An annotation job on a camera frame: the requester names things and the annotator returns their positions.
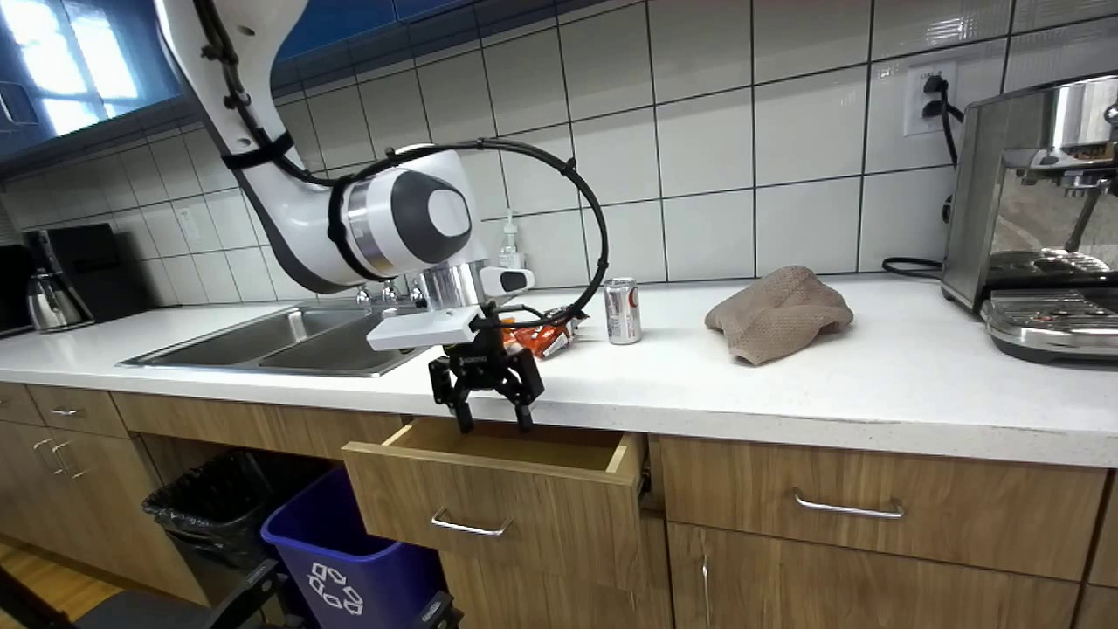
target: electrical outlet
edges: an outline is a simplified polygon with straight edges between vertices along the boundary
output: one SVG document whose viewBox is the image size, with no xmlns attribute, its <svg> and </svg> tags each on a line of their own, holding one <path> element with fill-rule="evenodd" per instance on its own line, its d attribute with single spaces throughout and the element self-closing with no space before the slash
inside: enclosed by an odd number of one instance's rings
<svg viewBox="0 0 1118 629">
<path fill-rule="evenodd" d="M 923 94 L 923 84 L 928 78 L 942 78 L 950 84 L 950 100 L 956 100 L 955 94 L 955 64 L 935 64 L 935 65 L 911 65 L 905 73 L 905 113 L 903 113 L 903 135 L 928 135 L 928 133 L 940 133 L 940 120 L 923 120 L 923 105 L 928 105 L 932 99 Z"/>
</svg>

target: blue recycling bin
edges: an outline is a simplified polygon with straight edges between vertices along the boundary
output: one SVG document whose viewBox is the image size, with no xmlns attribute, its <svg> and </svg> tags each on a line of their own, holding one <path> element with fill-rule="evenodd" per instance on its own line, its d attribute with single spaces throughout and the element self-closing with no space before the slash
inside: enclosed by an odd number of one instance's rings
<svg viewBox="0 0 1118 629">
<path fill-rule="evenodd" d="M 341 467 L 286 501 L 262 525 L 262 539 L 321 629 L 411 629 L 442 590 L 438 553 L 364 530 Z"/>
</svg>

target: stainless steel sink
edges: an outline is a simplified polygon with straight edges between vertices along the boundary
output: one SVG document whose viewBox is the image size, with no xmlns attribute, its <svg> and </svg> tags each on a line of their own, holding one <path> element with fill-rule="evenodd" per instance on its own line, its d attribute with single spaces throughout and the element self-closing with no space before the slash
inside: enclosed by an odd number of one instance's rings
<svg viewBox="0 0 1118 629">
<path fill-rule="evenodd" d="M 373 352 L 366 331 L 376 320 L 382 316 L 366 304 L 299 304 L 125 364 L 257 374 L 389 374 L 411 352 Z"/>
</svg>

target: recycling symbol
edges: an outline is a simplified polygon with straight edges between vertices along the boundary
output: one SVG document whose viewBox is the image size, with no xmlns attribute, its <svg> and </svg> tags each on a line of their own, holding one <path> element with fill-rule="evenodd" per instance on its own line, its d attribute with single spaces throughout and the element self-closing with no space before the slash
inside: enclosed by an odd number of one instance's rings
<svg viewBox="0 0 1118 629">
<path fill-rule="evenodd" d="M 328 609 L 364 615 L 364 596 L 349 587 L 341 571 L 310 564 L 309 582 Z"/>
</svg>

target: open drawer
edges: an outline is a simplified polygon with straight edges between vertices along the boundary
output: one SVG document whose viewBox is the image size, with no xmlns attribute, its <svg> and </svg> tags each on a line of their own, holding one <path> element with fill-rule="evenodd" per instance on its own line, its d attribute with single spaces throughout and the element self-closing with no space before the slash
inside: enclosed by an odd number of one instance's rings
<svg viewBox="0 0 1118 629">
<path fill-rule="evenodd" d="M 642 587 L 639 441 L 422 418 L 341 462 L 369 535 Z"/>
</svg>

